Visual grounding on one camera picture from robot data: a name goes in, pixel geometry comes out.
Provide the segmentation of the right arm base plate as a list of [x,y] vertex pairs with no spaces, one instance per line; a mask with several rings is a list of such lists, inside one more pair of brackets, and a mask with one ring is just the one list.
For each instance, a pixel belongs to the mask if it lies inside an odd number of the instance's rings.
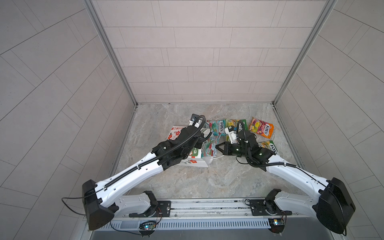
[[266,199],[247,199],[245,204],[251,208],[252,216],[291,216],[291,211],[282,211],[274,201]]

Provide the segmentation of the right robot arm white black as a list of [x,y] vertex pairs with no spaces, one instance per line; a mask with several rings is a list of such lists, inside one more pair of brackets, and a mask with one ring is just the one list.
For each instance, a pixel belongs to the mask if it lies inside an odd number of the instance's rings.
[[328,180],[289,163],[274,151],[261,147],[256,136],[248,130],[236,132],[230,127],[226,132],[230,140],[216,145],[223,155],[244,157],[251,167],[274,174],[305,193],[302,196],[280,189],[272,190],[264,203],[268,214],[299,213],[318,219],[336,234],[347,234],[347,225],[356,206],[343,181],[337,178]]

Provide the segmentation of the green Fox's candy packet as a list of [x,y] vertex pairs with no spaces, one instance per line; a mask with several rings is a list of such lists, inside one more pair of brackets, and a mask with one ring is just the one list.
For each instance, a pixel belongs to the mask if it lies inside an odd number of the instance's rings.
[[241,119],[241,120],[225,119],[225,129],[229,128],[230,126],[233,126],[236,131],[238,129],[238,122],[242,122],[241,124],[239,124],[239,132],[242,130],[249,129],[246,119]]
[[259,145],[260,145],[260,147],[263,147],[263,148],[266,148],[266,149],[273,151],[276,155],[279,154],[273,141],[261,142],[261,143],[259,143]]

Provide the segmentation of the teal snack packet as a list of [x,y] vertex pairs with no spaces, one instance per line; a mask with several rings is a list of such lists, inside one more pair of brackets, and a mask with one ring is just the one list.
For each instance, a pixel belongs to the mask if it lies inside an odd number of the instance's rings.
[[225,120],[207,120],[207,124],[214,136],[225,136]]

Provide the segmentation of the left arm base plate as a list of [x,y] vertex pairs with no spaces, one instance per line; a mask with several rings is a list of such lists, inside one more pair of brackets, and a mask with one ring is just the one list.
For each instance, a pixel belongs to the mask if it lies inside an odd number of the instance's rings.
[[151,205],[144,213],[129,214],[130,218],[151,218],[151,217],[169,217],[171,210],[171,201],[158,201],[157,206]]

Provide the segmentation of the orange Fox's candy packet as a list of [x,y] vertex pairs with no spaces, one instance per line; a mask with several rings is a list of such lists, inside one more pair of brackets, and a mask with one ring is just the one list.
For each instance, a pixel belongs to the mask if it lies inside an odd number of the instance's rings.
[[274,125],[256,118],[252,118],[248,129],[252,133],[270,139],[274,132]]

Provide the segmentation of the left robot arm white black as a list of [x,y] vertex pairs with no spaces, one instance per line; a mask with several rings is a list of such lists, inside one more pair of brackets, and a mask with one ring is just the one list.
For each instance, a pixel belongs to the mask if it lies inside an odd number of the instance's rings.
[[99,182],[83,183],[83,206],[89,230],[97,230],[117,216],[151,217],[159,205],[151,191],[128,197],[124,194],[144,180],[178,165],[193,148],[200,149],[211,134],[205,135],[195,126],[185,127],[176,139],[159,143],[124,171]]

